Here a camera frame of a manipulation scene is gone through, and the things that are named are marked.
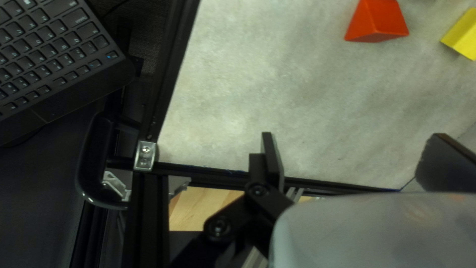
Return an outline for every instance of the white table surface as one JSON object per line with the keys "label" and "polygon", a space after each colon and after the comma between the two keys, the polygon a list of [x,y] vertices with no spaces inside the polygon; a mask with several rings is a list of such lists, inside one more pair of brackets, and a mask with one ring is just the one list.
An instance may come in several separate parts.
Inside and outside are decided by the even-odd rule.
{"label": "white table surface", "polygon": [[357,0],[202,0],[160,161],[248,169],[275,134],[285,173],[400,188],[432,133],[476,121],[476,62],[439,40],[474,0],[401,0],[410,36],[343,40]]}

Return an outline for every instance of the black keyboard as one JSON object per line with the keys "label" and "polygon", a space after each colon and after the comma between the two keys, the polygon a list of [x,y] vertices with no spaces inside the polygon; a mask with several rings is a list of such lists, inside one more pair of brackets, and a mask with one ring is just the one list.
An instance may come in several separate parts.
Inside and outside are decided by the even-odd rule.
{"label": "black keyboard", "polygon": [[0,121],[124,59],[83,0],[0,0]]}

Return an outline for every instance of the bolt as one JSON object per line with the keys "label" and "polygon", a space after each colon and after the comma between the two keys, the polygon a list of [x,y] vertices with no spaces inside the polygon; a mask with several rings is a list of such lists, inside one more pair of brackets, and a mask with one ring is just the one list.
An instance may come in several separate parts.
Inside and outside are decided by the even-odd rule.
{"label": "bolt", "polygon": [[230,223],[225,218],[219,218],[210,223],[209,230],[215,237],[221,237],[230,231]]}
{"label": "bolt", "polygon": [[256,196],[264,196],[268,193],[268,190],[263,185],[255,185],[251,188],[251,193]]}
{"label": "bolt", "polygon": [[139,163],[140,165],[147,165],[147,159],[142,158]]}

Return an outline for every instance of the silver corner bracket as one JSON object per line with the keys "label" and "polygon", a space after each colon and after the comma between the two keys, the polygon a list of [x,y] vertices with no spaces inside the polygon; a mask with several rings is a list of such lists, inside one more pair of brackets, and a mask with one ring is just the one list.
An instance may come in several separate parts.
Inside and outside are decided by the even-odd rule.
{"label": "silver corner bracket", "polygon": [[134,161],[134,170],[152,171],[157,152],[157,144],[146,141],[139,141],[136,149],[136,160]]}
{"label": "silver corner bracket", "polygon": [[169,175],[169,200],[186,191],[188,184],[192,182],[190,177],[172,176]]}
{"label": "silver corner bracket", "polygon": [[105,171],[102,178],[102,184],[118,194],[122,201],[128,202],[130,190],[126,189],[126,185],[119,180],[111,171]]}

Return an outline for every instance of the orange block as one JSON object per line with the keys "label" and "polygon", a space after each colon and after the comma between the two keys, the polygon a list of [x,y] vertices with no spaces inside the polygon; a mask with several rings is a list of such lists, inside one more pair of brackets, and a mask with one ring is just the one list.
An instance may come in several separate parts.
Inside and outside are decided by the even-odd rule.
{"label": "orange block", "polygon": [[409,34],[396,0],[360,0],[344,39],[376,43]]}

